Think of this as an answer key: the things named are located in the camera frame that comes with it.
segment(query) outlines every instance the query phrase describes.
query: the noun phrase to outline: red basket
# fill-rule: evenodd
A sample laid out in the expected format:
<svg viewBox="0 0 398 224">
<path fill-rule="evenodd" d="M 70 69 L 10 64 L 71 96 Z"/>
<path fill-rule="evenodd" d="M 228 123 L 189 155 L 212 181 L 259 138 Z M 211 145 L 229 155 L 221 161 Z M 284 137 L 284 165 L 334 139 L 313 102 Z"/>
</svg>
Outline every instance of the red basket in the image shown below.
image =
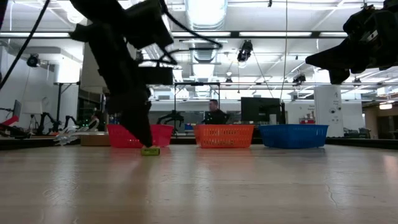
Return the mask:
<svg viewBox="0 0 398 224">
<path fill-rule="evenodd" d="M 112 147 L 140 149 L 143 145 L 120 124 L 108 124 L 109 141 Z M 150 126 L 154 146 L 166 147 L 172 138 L 173 126 L 153 124 Z"/>
<path fill-rule="evenodd" d="M 254 125 L 196 125 L 197 144 L 202 148 L 250 147 Z"/>
</svg>

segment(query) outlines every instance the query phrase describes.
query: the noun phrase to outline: white pillar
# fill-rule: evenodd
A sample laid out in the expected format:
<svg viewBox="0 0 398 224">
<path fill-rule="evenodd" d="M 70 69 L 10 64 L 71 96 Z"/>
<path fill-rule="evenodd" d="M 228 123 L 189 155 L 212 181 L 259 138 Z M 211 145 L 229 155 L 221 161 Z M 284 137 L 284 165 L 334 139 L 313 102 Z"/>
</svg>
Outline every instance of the white pillar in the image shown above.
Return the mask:
<svg viewBox="0 0 398 224">
<path fill-rule="evenodd" d="M 314 91 L 316 123 L 329 125 L 327 137 L 344 137 L 340 86 L 317 86 Z"/>
</svg>

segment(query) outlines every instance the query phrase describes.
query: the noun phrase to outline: plastic basket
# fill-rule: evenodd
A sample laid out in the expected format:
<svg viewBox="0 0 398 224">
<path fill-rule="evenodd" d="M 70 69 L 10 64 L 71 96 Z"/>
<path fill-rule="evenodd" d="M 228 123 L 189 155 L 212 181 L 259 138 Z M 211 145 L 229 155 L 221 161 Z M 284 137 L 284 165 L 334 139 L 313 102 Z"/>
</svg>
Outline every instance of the plastic basket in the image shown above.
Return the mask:
<svg viewBox="0 0 398 224">
<path fill-rule="evenodd" d="M 120 124 L 107 125 L 112 147 L 140 149 L 143 145 Z M 173 126 L 153 124 L 150 126 L 154 146 L 166 147 L 170 144 Z"/>
<path fill-rule="evenodd" d="M 305 149 L 325 145 L 328 125 L 281 124 L 260 126 L 265 146 L 283 149 Z"/>
<path fill-rule="evenodd" d="M 250 147 L 254 125 L 196 125 L 197 144 L 202 148 Z"/>
</svg>

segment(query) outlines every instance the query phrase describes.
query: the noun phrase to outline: green object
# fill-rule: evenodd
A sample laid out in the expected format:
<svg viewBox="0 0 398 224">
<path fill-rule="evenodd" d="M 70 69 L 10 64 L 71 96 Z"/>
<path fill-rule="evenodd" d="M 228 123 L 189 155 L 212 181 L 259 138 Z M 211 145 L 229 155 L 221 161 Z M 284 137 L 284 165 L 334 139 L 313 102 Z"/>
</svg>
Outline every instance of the green object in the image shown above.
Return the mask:
<svg viewBox="0 0 398 224">
<path fill-rule="evenodd" d="M 160 155 L 160 148 L 142 148 L 142 156 L 158 156 Z"/>
</svg>

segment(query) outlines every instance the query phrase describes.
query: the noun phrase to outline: blue basket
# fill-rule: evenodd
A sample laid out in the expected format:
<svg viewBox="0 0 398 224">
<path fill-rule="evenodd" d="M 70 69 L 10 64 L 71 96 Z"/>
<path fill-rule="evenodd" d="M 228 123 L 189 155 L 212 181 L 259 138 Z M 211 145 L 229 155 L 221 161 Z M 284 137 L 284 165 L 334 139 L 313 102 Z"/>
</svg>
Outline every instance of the blue basket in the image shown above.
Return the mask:
<svg viewBox="0 0 398 224">
<path fill-rule="evenodd" d="M 265 125 L 260 126 L 259 130 L 265 146 L 283 149 L 305 149 L 325 145 L 328 125 Z"/>
</svg>

